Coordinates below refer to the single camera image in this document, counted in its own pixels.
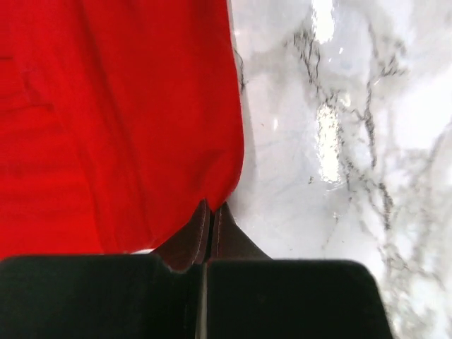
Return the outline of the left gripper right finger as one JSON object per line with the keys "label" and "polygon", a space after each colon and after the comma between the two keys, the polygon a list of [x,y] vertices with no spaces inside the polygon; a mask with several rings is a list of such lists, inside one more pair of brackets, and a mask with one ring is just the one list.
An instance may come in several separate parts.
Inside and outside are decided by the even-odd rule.
{"label": "left gripper right finger", "polygon": [[391,338],[376,281],[347,260],[269,258],[227,205],[206,270],[208,338]]}

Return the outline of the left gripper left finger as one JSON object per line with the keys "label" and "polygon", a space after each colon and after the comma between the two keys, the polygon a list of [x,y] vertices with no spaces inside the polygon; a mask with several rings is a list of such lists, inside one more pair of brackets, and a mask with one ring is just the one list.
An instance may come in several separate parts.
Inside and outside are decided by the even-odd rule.
{"label": "left gripper left finger", "polygon": [[200,338],[210,209],[148,254],[1,262],[2,338]]}

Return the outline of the red t shirt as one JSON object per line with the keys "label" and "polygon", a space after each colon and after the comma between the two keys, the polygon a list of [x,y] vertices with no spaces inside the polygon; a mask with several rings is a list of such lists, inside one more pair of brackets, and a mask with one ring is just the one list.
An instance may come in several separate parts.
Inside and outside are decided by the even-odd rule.
{"label": "red t shirt", "polygon": [[226,1],[1,2],[1,257],[159,246],[244,158]]}

